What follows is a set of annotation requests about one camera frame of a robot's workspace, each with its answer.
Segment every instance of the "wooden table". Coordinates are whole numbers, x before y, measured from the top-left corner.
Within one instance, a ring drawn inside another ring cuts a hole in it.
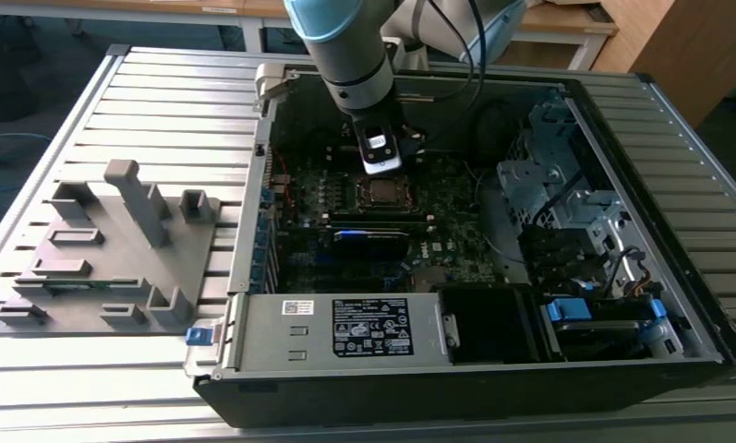
[[[291,28],[281,0],[0,0],[0,14],[237,26],[247,52],[264,51],[264,28]],[[545,42],[578,47],[569,69],[589,69],[614,23],[595,22],[579,6],[545,4],[523,17],[516,42]]]
[[[289,28],[288,16],[281,0],[244,0],[241,14],[257,18],[259,28]],[[578,49],[567,69],[586,70],[598,57],[606,39],[615,35],[615,23],[601,23],[591,19],[582,6],[543,4],[526,11],[514,42],[542,42],[575,45]],[[261,52],[263,47],[251,48]]]

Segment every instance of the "power supply label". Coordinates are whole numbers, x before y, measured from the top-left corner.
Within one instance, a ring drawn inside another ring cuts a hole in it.
[[[338,357],[414,355],[407,300],[332,300],[331,334]]]

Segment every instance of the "label sticker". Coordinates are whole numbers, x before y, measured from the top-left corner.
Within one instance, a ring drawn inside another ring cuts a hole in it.
[[[383,136],[375,136],[367,138],[367,143],[370,144],[370,149],[376,150],[378,148],[383,148],[387,144],[387,138]]]
[[[231,7],[201,7],[203,12],[217,12],[220,14],[235,14],[235,9]]]
[[[407,299],[332,300],[331,339],[338,357],[414,355]]]
[[[281,314],[284,316],[311,316],[312,300],[281,300]]]

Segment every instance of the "motherboard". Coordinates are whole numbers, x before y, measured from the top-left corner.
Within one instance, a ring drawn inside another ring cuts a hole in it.
[[[288,147],[275,158],[280,293],[412,293],[496,280],[463,161],[427,154],[374,176],[346,144],[318,155]]]

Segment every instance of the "metal slotted surface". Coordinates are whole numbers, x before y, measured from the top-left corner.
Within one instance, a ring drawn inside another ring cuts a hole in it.
[[[199,317],[221,313],[232,242],[249,162],[255,68],[263,62],[306,63],[288,55],[249,55],[132,48],[109,55],[91,81],[53,146],[0,226],[0,299],[9,275],[55,217],[40,204],[56,180],[101,183],[111,158],[140,162],[140,179],[176,196],[189,186],[220,198],[216,238],[203,282]],[[452,69],[451,66],[436,66]],[[643,176],[706,281],[736,321],[736,186],[670,112],[653,86],[627,75],[503,68],[494,72],[575,78],[585,84],[627,155]],[[736,429],[736,379],[705,389],[670,392],[618,413],[346,428],[228,428],[184,377],[180,337],[0,338],[0,439],[5,441],[125,441],[307,436],[398,439],[448,434],[551,432],[634,441],[654,427],[663,438],[686,423]]]

